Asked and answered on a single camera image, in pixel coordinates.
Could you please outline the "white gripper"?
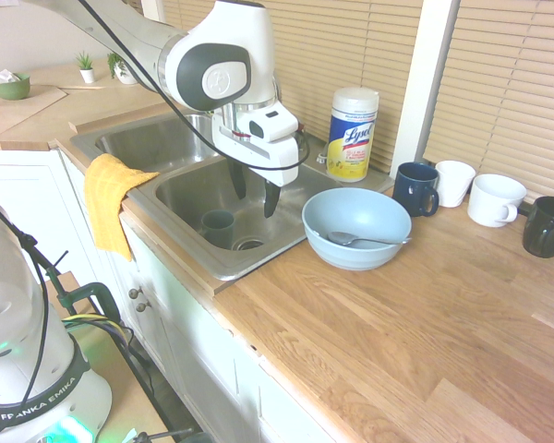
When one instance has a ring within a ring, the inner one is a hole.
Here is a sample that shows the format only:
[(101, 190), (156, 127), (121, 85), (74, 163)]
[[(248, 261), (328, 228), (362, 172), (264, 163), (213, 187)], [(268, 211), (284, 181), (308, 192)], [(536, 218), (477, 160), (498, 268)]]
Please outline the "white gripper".
[(223, 116), (211, 118), (214, 146), (228, 160), (228, 170), (236, 195), (246, 197), (245, 163), (265, 179), (265, 218), (273, 215), (279, 202), (281, 187), (298, 177), (298, 147), (294, 133), (298, 121), (280, 102), (236, 114), (236, 128), (224, 125)]

